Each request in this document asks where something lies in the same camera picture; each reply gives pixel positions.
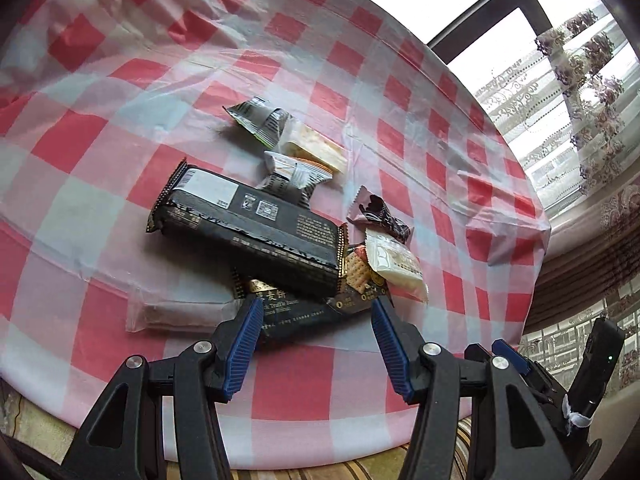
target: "red and white tablecloth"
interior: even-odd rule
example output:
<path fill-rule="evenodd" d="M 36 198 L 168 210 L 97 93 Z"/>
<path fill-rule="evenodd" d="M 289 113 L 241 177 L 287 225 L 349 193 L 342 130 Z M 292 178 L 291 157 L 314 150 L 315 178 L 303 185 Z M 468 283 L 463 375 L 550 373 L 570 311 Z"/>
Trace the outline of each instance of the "red and white tablecloth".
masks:
<path fill-rule="evenodd" d="M 469 92 L 370 1 L 34 0 L 0 69 L 0 373 L 48 412 L 78 426 L 125 357 L 192 341 L 124 330 L 134 292 L 220 293 L 146 217 L 184 156 L 263 178 L 260 146 L 222 109 L 253 95 L 350 150 L 346 184 L 319 186 L 314 211 L 342 222 L 364 185 L 414 227 L 430 302 L 394 303 L 426 340 L 518 342 L 540 203 Z M 365 317 L 256 354 L 219 414 L 233 467 L 287 468 L 405 443 L 415 409 Z"/>

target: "blue gripper pad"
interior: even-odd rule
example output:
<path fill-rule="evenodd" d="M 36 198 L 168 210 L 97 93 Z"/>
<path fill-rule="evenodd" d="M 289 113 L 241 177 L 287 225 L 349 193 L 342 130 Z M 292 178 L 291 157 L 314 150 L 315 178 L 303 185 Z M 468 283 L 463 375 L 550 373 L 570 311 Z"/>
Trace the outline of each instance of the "blue gripper pad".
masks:
<path fill-rule="evenodd" d="M 531 371 L 527 360 L 511 348 L 504 339 L 496 339 L 491 345 L 491 352 L 507 359 L 521 376 L 526 376 Z"/>
<path fill-rule="evenodd" d="M 410 361 L 380 300 L 372 302 L 371 326 L 394 391 L 402 396 L 404 402 L 409 402 L 414 395 L 410 380 Z"/>
<path fill-rule="evenodd" d="M 222 395 L 226 400 L 231 400 L 233 394 L 239 392 L 242 387 L 249 361 L 258 342 L 263 315 L 262 300 L 255 298 L 226 356 L 225 375 L 222 383 Z"/>

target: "bolt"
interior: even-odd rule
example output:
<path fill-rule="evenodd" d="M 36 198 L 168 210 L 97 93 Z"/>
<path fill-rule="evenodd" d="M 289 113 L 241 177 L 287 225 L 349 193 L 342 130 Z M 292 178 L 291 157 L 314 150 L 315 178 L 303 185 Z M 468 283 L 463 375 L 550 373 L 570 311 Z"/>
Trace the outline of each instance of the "bolt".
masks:
<path fill-rule="evenodd" d="M 427 343 L 422 347 L 422 351 L 427 355 L 438 355 L 442 352 L 442 348 L 436 343 Z"/>
<path fill-rule="evenodd" d="M 500 357 L 499 355 L 494 357 L 491 362 L 496 368 L 499 368 L 500 370 L 509 368 L 509 362 L 507 361 L 507 359 L 505 359 L 504 357 Z"/>
<path fill-rule="evenodd" d="M 211 350 L 211 343 L 209 341 L 198 341 L 193 345 L 193 351 L 197 354 L 206 354 Z"/>
<path fill-rule="evenodd" d="M 132 355 L 127 359 L 127 368 L 140 368 L 142 366 L 142 357 L 139 355 Z"/>

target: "white label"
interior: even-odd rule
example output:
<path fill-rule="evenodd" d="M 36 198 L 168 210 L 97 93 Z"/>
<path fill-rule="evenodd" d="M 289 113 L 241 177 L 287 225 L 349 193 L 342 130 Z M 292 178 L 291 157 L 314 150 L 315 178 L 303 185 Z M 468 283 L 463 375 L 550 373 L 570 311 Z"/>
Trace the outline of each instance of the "white label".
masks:
<path fill-rule="evenodd" d="M 258 209 L 255 210 L 255 213 L 257 215 L 264 216 L 269 220 L 275 221 L 276 216 L 278 215 L 278 206 L 270 202 L 260 200 L 260 202 L 258 203 Z"/>
<path fill-rule="evenodd" d="M 180 179 L 174 189 L 197 196 L 224 209 L 229 208 L 238 184 L 207 171 L 191 168 Z"/>

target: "lace curtain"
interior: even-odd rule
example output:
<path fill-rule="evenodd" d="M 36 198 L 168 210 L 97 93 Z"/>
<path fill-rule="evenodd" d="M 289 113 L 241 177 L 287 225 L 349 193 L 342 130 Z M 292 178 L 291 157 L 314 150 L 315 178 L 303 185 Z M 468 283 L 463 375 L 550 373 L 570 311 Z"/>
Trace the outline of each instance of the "lace curtain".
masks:
<path fill-rule="evenodd" d="M 640 155 L 640 64 L 602 5 L 536 38 L 475 92 L 550 218 Z"/>

